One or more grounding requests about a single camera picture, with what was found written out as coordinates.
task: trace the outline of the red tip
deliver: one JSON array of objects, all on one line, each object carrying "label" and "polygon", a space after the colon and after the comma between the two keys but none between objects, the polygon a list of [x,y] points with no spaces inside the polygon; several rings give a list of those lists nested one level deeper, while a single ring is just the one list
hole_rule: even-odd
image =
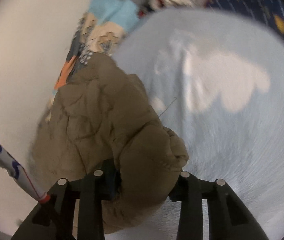
[{"label": "red tip", "polygon": [[48,194],[46,194],[45,198],[39,200],[38,202],[39,202],[40,204],[44,204],[44,203],[48,202],[50,199],[51,199],[51,196],[48,195]]}]

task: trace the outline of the light blue fabric patch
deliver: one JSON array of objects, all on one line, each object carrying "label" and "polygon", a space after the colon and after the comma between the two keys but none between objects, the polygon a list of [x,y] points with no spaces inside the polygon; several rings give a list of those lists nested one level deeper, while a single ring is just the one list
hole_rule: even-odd
[{"label": "light blue fabric patch", "polygon": [[114,22],[127,33],[139,22],[138,6],[131,0],[91,0],[89,12],[98,19],[98,25]]},{"label": "light blue fabric patch", "polygon": [[94,14],[98,25],[101,25],[119,11],[122,4],[121,0],[91,0],[89,12]]},{"label": "light blue fabric patch", "polygon": [[116,23],[129,33],[140,20],[138,10],[138,6],[131,0],[123,0],[120,10],[110,18],[110,22]]}]

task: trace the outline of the white wall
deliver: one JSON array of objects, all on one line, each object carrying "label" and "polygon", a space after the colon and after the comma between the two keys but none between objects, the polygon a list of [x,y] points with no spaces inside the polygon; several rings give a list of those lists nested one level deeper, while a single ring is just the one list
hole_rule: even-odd
[{"label": "white wall", "polygon": [[[0,143],[22,165],[89,0],[0,0]],[[0,168],[0,231],[36,201]]]}]

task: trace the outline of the metal screw head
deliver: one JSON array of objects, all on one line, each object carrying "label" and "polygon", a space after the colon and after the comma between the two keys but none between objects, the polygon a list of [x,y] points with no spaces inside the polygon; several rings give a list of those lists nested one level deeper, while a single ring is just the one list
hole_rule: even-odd
[{"label": "metal screw head", "polygon": [[217,179],[216,183],[219,185],[219,186],[224,186],[225,185],[225,181],[223,179]]},{"label": "metal screw head", "polygon": [[102,170],[96,170],[95,172],[93,172],[93,175],[95,177],[100,177],[103,175],[103,171]]},{"label": "metal screw head", "polygon": [[188,173],[187,171],[182,171],[180,175],[184,178],[188,178],[190,176],[190,173]]},{"label": "metal screw head", "polygon": [[58,185],[60,185],[60,186],[65,185],[65,184],[66,184],[66,182],[67,182],[67,180],[66,180],[66,179],[59,179],[59,180],[57,181]]}]

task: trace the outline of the light blue bedsheet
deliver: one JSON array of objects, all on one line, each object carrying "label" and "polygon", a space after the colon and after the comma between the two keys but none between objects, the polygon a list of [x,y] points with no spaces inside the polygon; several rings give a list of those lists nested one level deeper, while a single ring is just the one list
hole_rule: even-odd
[{"label": "light blue bedsheet", "polygon": [[[224,178],[270,240],[284,236],[284,43],[232,14],[168,9],[113,58],[145,85],[163,125],[181,136],[200,179]],[[175,239],[179,204],[106,239]],[[204,225],[208,239],[208,221]]]}]

